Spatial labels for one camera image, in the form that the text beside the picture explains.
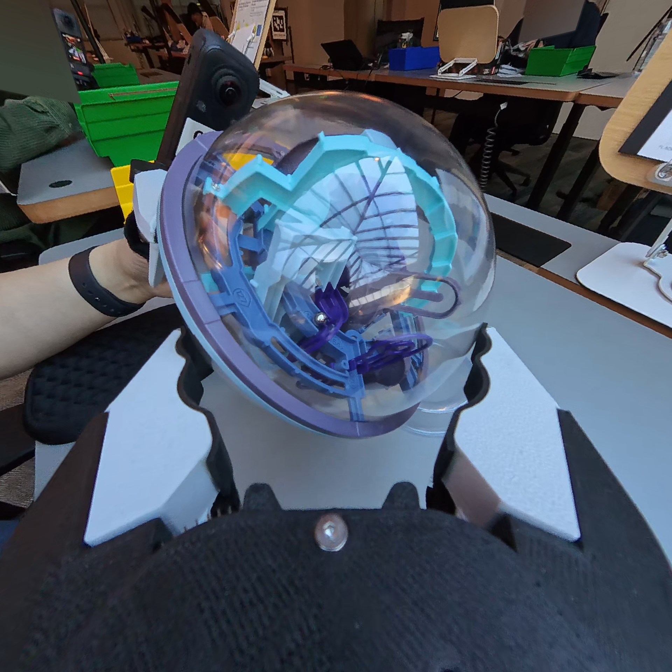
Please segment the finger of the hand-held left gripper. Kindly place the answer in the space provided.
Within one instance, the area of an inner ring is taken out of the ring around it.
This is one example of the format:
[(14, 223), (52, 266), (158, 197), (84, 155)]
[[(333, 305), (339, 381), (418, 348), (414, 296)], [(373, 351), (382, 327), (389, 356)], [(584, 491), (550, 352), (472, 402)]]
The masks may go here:
[(158, 288), (174, 288), (172, 243), (175, 242), (177, 214), (167, 169), (154, 168), (134, 177), (133, 214), (142, 241), (148, 243), (148, 282)]

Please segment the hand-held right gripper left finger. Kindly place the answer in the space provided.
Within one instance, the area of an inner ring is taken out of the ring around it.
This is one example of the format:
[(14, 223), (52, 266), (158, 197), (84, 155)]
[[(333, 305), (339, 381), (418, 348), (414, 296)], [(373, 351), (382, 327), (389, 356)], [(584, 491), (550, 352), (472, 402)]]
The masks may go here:
[(169, 334), (107, 409), (84, 542), (97, 546), (150, 520), (173, 535), (240, 496), (214, 415), (200, 405), (211, 373), (189, 332)]

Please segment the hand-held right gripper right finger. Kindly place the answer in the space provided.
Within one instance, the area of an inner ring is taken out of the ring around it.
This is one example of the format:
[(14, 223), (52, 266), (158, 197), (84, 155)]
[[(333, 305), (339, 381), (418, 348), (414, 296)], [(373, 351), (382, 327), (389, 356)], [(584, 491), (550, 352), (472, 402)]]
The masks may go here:
[(575, 542), (581, 530), (556, 401), (492, 327), (481, 329), (471, 363), (467, 403), (441, 443), (427, 504), (449, 496), (474, 525), (509, 515)]

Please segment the clear plastic ball stand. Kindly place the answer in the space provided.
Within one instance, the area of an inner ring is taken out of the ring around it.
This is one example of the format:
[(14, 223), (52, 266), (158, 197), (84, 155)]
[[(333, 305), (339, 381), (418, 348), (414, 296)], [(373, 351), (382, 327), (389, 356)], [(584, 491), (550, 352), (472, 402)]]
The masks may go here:
[(464, 392), (459, 394), (434, 394), (415, 410), (403, 429), (422, 436), (443, 437), (456, 410), (467, 403)]

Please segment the clear plastic maze ball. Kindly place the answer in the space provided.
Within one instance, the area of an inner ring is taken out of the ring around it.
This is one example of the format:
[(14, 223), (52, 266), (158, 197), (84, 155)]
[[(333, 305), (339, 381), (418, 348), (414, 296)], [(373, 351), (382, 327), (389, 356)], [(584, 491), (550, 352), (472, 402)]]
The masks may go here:
[(157, 224), (214, 369), (286, 421), (366, 438), (466, 401), (495, 234), (418, 115), (339, 91), (250, 111), (176, 153)]

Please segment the person's left forearm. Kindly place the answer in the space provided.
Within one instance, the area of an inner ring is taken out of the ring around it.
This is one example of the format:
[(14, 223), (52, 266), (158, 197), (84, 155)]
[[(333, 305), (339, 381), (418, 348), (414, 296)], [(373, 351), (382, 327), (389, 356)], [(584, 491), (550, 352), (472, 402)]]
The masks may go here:
[(69, 260), (1, 274), (1, 379), (111, 323), (78, 293)]

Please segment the person's left hand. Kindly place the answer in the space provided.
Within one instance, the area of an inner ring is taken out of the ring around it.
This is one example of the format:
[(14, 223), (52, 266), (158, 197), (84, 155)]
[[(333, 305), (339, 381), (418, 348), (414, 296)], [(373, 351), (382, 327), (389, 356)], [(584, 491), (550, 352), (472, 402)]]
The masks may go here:
[(135, 253), (124, 238), (94, 248), (89, 266), (98, 284), (126, 303), (142, 305), (153, 298), (172, 299), (167, 281), (157, 287), (149, 284), (148, 260)]

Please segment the yellow plastic bin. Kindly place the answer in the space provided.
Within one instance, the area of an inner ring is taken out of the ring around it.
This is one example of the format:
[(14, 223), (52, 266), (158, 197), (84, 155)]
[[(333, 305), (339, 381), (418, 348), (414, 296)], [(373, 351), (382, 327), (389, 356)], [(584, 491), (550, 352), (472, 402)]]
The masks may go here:
[(142, 159), (133, 159), (130, 164), (111, 169), (111, 176), (118, 197), (124, 220), (126, 220), (133, 209), (134, 199), (134, 177), (139, 172), (151, 171), (162, 168), (162, 164), (155, 165), (154, 161), (144, 161)]

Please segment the green plastic bin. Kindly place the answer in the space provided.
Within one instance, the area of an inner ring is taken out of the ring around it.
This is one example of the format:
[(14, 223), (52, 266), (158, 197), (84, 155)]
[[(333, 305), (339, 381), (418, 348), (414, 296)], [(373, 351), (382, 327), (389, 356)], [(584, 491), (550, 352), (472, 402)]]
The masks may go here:
[(154, 161), (178, 86), (174, 80), (80, 91), (75, 112), (96, 155), (115, 167)]
[(590, 63), (596, 47), (537, 47), (530, 50), (525, 74), (534, 77), (564, 77), (583, 71)]
[(140, 83), (137, 69), (133, 64), (94, 64), (92, 74), (101, 89), (128, 87)]

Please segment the black wristband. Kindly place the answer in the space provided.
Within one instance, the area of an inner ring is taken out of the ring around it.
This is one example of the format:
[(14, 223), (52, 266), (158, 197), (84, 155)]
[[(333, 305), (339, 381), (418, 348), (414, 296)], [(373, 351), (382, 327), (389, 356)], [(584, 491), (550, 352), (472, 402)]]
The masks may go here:
[(121, 300), (96, 280), (89, 261), (92, 250), (94, 247), (87, 248), (69, 259), (69, 278), (80, 297), (98, 313), (115, 319), (131, 315), (144, 307), (144, 303)]

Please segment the black laptop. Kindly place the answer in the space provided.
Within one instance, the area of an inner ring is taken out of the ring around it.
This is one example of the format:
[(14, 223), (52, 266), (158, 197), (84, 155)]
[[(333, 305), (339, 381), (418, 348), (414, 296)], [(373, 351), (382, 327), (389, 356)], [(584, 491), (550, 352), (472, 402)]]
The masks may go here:
[(323, 42), (321, 47), (336, 71), (363, 71), (372, 66), (372, 61), (364, 57), (350, 39)]

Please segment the blue plastic bin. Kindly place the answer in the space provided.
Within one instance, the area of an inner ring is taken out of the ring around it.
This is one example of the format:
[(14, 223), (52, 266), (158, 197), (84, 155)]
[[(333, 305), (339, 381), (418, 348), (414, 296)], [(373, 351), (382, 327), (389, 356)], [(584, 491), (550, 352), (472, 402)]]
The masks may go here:
[(393, 48), (388, 58), (390, 71), (436, 70), (441, 62), (439, 46)]

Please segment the black desk mat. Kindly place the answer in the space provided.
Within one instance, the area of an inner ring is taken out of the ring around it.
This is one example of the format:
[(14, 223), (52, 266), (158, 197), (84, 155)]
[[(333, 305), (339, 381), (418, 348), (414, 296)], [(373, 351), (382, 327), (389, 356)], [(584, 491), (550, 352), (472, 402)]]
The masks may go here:
[(491, 214), (498, 251), (533, 267), (543, 267), (571, 247), (565, 240), (499, 214)]

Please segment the black office chair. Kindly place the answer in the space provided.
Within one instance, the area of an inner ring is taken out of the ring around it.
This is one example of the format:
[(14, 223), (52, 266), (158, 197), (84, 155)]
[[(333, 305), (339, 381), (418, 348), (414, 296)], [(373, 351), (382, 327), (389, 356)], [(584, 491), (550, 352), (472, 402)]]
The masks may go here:
[(515, 201), (517, 188), (508, 178), (500, 155), (517, 145), (544, 144), (561, 106), (561, 102), (545, 99), (483, 95), (466, 112), (458, 113), (448, 139), (462, 156), (466, 156), (469, 145), (478, 145), (468, 165), (479, 186), (484, 191), (495, 174), (508, 187), (509, 199)]

